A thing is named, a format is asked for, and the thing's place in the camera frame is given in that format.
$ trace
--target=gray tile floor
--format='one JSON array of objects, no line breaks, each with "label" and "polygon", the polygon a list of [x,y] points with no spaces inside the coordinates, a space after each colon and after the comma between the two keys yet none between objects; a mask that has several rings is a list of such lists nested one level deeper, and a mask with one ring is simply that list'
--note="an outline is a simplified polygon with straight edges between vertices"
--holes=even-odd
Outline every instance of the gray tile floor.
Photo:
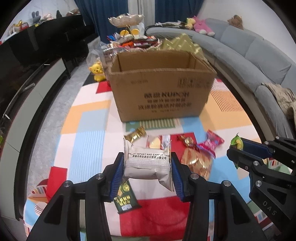
[{"label": "gray tile floor", "polygon": [[89,73],[85,61],[75,68],[48,110],[30,160],[27,196],[38,183],[48,178],[63,123]]}]

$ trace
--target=gray sofa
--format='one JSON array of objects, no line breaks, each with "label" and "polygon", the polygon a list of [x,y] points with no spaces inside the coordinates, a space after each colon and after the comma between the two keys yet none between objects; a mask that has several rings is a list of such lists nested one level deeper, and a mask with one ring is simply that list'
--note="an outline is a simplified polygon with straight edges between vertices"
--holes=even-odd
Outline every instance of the gray sofa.
[{"label": "gray sofa", "polygon": [[152,27],[148,36],[174,38],[188,34],[199,44],[208,61],[224,75],[240,94],[258,122],[265,139],[275,135],[294,138],[293,124],[288,121],[272,93],[261,83],[280,84],[296,93],[296,64],[263,37],[240,30],[228,22],[208,18],[214,37],[192,30]]}]

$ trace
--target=white sheer curtain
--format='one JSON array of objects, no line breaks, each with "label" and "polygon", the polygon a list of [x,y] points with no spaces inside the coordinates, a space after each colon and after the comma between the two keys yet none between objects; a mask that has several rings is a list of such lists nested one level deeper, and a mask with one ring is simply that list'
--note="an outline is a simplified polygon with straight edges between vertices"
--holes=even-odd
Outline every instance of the white sheer curtain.
[{"label": "white sheer curtain", "polygon": [[128,0],[130,14],[144,14],[145,27],[155,24],[155,0]]}]

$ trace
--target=gray bunny plush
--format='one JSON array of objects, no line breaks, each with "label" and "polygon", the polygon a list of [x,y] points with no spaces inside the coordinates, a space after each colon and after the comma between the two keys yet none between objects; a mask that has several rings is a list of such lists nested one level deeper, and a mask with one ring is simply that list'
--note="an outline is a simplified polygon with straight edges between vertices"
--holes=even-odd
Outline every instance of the gray bunny plush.
[{"label": "gray bunny plush", "polygon": [[41,18],[41,16],[39,15],[39,11],[32,12],[33,24],[38,23],[40,18]]}]

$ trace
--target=white wall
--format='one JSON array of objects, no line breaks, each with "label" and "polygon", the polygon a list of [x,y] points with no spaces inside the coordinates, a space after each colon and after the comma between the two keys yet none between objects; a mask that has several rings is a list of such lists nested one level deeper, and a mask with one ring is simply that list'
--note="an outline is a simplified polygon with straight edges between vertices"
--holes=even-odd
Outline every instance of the white wall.
[{"label": "white wall", "polygon": [[1,40],[8,36],[9,28],[20,20],[27,22],[32,26],[32,12],[39,11],[41,17],[51,13],[53,17],[56,16],[57,10],[60,11],[62,16],[65,16],[67,12],[77,8],[74,0],[31,0],[13,19],[9,27],[6,29]]},{"label": "white wall", "polygon": [[227,21],[240,15],[244,28],[273,43],[296,63],[296,44],[285,25],[262,0],[205,0],[199,19]]}]

